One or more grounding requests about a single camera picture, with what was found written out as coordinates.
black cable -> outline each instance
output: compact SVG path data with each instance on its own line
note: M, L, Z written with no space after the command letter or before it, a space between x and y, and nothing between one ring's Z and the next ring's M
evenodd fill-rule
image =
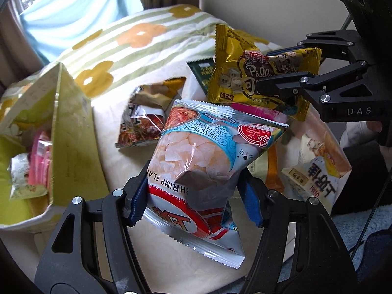
M347 30L348 25L351 23L352 17L349 14L348 17L346 18L346 20L344 21L342 27L340 28L341 30Z
M351 14L348 14L348 16L346 17L346 20L344 21L344 23L343 23L343 25L342 25L342 27L340 29L341 30L346 30L348 25L351 23L351 20L352 20ZM321 61L320 61L320 65L322 63L324 63L324 61L325 61L325 58L322 58Z
M362 241L359 243L359 246L361 246L363 243L364 243L364 241L362 240ZM352 251L354 251L354 249L355 249L355 245L354 245L351 249L348 250L348 253L351 253Z
M374 203L373 209L370 212L369 217L368 217L368 219L367 219L367 221L366 221L366 223L365 223L365 225L364 225L364 227L362 229L361 235L358 238L357 244L355 245L354 250L351 253L351 260L354 258L355 253L357 252L358 248L362 244L361 242L362 242L363 236L365 235L365 232L366 232L366 230L367 230L367 228L369 226L369 223L372 220L372 217L373 217L374 213L376 212L376 209L377 209L377 207L378 207L378 205L379 205L379 203L381 201L381 198L383 197L383 195L384 195L388 185L391 183L391 177L392 177L392 168L389 170L388 177L386 178L386 180L384 182L383 189L380 191L380 193L379 193L379 195L377 197L377 200Z

yellow snack bag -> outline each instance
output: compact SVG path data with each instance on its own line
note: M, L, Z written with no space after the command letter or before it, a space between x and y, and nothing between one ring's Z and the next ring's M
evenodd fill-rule
M208 87L212 103L246 103L274 109L303 121L309 102L301 95L281 100L256 92L267 77L304 72L317 75L322 50L315 47L265 56L251 42L226 25L216 25L215 69Z

wall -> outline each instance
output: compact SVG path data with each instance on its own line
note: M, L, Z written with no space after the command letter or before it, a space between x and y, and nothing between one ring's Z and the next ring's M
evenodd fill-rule
M202 8L282 46L297 44L307 33L338 30L348 15L339 0L202 0Z

opened snack bag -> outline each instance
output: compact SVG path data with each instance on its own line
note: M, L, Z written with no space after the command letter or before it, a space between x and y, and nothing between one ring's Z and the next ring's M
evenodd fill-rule
M157 142L165 125L165 110L184 86L185 80L185 77L175 77L137 87L122 115L116 147Z
M107 195L90 100L61 63L0 101L0 229L54 228L74 196Z
M239 267L244 252L228 199L240 171L287 127L231 107L176 100L148 167L148 207L177 228L171 237L183 242L191 234L199 239L194 250Z
M226 25L216 25L215 69L208 86L212 103L245 103L277 110L303 121L309 102L301 95L280 99L257 92L264 78L304 72L317 75L321 49L310 47L265 56L251 42Z
M328 213L339 197L351 165L328 126L311 105L304 122L294 121L288 145L300 147L298 164L282 169L299 198L318 198Z

shrimp flakes bag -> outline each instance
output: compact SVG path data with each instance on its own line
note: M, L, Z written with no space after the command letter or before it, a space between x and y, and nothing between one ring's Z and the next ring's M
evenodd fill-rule
M227 106L176 100L148 167L147 219L238 268L245 255L228 199L240 171L287 127Z

